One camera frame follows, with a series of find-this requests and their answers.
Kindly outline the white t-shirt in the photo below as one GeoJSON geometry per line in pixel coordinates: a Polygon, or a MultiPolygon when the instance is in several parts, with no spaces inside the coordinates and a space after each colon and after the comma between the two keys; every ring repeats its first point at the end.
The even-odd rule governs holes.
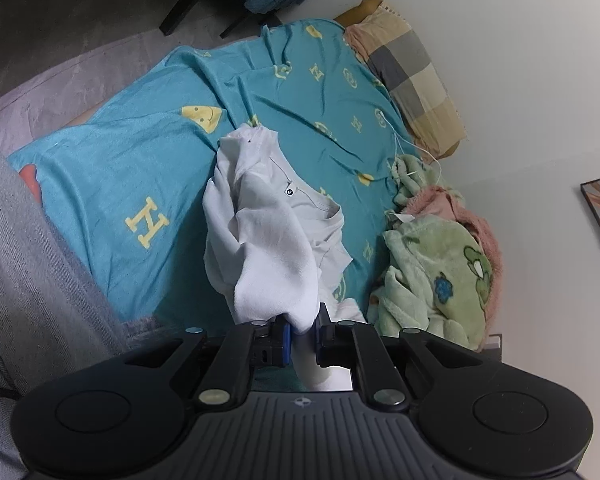
{"type": "Polygon", "coordinates": [[[325,308],[334,322],[362,322],[336,289],[352,258],[341,207],[291,167],[275,131],[243,124],[223,136],[204,190],[204,267],[235,323],[282,316],[302,337],[325,308]]]}

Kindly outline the green plush blanket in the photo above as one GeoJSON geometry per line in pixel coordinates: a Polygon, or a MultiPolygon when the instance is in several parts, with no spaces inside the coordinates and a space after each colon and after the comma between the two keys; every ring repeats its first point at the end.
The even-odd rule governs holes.
{"type": "Polygon", "coordinates": [[[484,306],[491,291],[491,263],[460,223],[433,214],[401,214],[406,201],[427,185],[464,197],[438,170],[412,155],[396,157],[390,174],[398,186],[398,209],[388,213],[389,229],[382,233],[389,265],[370,294],[370,324],[382,336],[396,337],[414,327],[480,350],[488,336],[484,306]]]}

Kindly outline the pink fleece blanket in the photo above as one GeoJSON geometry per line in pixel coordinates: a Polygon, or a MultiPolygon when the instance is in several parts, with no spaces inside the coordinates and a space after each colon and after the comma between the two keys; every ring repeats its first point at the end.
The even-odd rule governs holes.
{"type": "Polygon", "coordinates": [[[442,219],[456,221],[474,237],[491,263],[493,271],[490,295],[484,306],[486,330],[490,330],[501,305],[504,263],[498,241],[486,219],[468,210],[464,205],[464,200],[457,193],[441,185],[427,185],[422,188],[415,196],[406,201],[406,205],[401,209],[401,214],[412,214],[414,217],[433,214],[442,219]]]}

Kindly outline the teal patterned bed sheet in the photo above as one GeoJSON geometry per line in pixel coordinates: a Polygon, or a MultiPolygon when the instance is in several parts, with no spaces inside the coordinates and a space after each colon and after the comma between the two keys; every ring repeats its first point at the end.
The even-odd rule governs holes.
{"type": "Polygon", "coordinates": [[[390,168],[414,152],[388,90],[343,28],[302,20],[213,50],[179,47],[84,124],[9,156],[32,165],[42,204],[118,318],[230,322],[204,270],[204,188],[223,136],[265,126],[298,176],[340,207],[352,258],[336,289],[364,302],[387,262],[390,168]]]}

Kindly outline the grey trouser leg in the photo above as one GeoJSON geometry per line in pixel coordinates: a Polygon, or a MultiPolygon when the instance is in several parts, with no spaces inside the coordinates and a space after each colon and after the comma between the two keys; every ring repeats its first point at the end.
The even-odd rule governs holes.
{"type": "Polygon", "coordinates": [[[27,474],[9,430],[17,400],[44,382],[171,334],[152,316],[116,318],[0,153],[0,479],[27,474]]]}

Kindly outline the checkered beige grey pillow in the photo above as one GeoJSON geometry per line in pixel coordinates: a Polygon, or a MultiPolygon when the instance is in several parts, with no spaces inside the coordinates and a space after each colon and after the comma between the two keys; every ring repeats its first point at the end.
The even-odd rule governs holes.
{"type": "Polygon", "coordinates": [[[415,144],[447,158],[466,138],[460,114],[415,29],[386,0],[362,0],[336,17],[356,55],[388,90],[415,144]]]}

